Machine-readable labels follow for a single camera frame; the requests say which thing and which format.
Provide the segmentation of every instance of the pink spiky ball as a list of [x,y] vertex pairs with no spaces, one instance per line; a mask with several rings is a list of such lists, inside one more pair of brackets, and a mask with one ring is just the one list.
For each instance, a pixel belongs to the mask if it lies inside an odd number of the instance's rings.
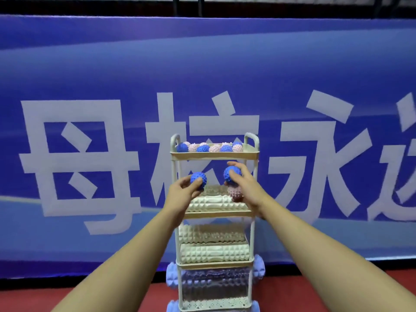
[[233,152],[242,152],[242,145],[241,144],[235,144],[234,146],[232,146],[232,151]]
[[242,198],[241,187],[232,187],[228,186],[227,188],[228,194],[231,196],[232,199],[237,200]]
[[196,149],[199,147],[199,144],[196,143],[192,143],[188,146],[188,151],[189,152],[196,152]]
[[213,144],[209,147],[210,152],[220,152],[221,146],[219,144]]

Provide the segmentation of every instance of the red floor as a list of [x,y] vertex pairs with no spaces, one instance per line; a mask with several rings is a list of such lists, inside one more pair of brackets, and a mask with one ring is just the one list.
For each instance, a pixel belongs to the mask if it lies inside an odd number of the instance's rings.
[[[388,272],[404,287],[416,294],[416,269]],[[70,289],[34,289],[0,292],[0,311],[50,312]],[[268,277],[254,287],[253,299],[261,312],[326,311],[310,284],[301,276]],[[176,290],[166,284],[152,284],[139,312],[165,312],[170,300],[177,300]]]

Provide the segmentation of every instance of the banner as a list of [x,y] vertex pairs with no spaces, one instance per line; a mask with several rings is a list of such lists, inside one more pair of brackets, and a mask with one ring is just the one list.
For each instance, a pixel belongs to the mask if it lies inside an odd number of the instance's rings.
[[[415,35],[402,20],[0,16],[0,278],[89,272],[122,247],[164,204],[174,133],[258,134],[280,204],[366,258],[416,257]],[[182,167],[218,184],[226,164]],[[255,252],[291,262],[260,219]],[[172,238],[160,268],[174,259]]]

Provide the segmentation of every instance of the left hand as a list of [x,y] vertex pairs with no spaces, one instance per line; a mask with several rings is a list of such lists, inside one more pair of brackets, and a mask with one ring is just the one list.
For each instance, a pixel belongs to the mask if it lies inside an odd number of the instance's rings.
[[185,211],[190,201],[198,197],[202,191],[198,190],[202,184],[202,178],[190,182],[191,175],[178,179],[169,187],[168,196],[162,211],[170,212],[173,217],[174,226],[180,225],[184,219]]

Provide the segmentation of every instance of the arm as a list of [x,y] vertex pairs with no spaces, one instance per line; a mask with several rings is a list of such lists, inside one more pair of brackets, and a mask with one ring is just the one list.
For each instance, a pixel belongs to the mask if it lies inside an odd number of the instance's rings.
[[137,312],[172,232],[202,183],[172,184],[163,209],[125,246],[76,286],[52,312]]
[[302,274],[330,311],[416,311],[416,297],[381,269],[307,224],[271,198],[246,166],[230,173],[243,201],[273,227]]

